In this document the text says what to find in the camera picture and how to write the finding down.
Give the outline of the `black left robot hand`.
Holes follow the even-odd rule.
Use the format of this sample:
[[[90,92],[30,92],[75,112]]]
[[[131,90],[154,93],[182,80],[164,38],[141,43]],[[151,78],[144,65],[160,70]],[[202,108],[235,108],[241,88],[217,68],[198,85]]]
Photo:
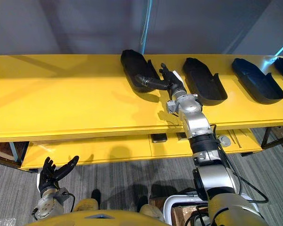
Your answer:
[[[59,189],[58,182],[74,169],[78,161],[79,156],[76,155],[67,164],[56,169],[56,165],[53,163],[53,160],[50,157],[47,157],[44,161],[42,171],[40,172],[38,185],[40,196],[43,196],[43,194],[49,189]]]

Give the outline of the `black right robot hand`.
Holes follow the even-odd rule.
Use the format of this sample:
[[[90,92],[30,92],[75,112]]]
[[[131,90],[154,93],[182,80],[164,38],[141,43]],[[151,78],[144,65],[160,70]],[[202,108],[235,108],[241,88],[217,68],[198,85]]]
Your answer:
[[[158,90],[167,90],[170,95],[173,95],[178,90],[183,90],[186,92],[183,82],[178,79],[177,76],[170,71],[164,63],[161,63],[159,72],[162,74],[164,78],[163,80],[145,77],[140,74],[137,74],[135,79],[145,87]]]

